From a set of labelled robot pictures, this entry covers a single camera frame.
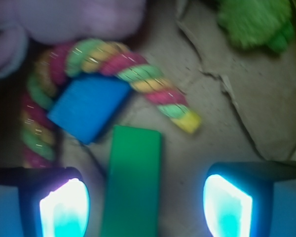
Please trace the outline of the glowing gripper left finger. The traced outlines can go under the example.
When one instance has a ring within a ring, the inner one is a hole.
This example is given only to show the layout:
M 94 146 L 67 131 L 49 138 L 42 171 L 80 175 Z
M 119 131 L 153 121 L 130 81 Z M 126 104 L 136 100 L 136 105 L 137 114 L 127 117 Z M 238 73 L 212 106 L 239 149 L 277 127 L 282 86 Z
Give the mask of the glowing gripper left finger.
M 76 168 L 0 168 L 0 237 L 82 237 L 89 208 Z

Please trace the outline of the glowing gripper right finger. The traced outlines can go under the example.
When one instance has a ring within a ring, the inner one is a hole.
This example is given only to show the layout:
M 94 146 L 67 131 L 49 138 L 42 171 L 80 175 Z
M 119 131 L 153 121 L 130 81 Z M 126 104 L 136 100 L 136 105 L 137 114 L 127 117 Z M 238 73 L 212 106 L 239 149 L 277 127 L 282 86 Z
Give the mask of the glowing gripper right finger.
M 214 237 L 296 237 L 296 161 L 214 163 L 203 210 Z

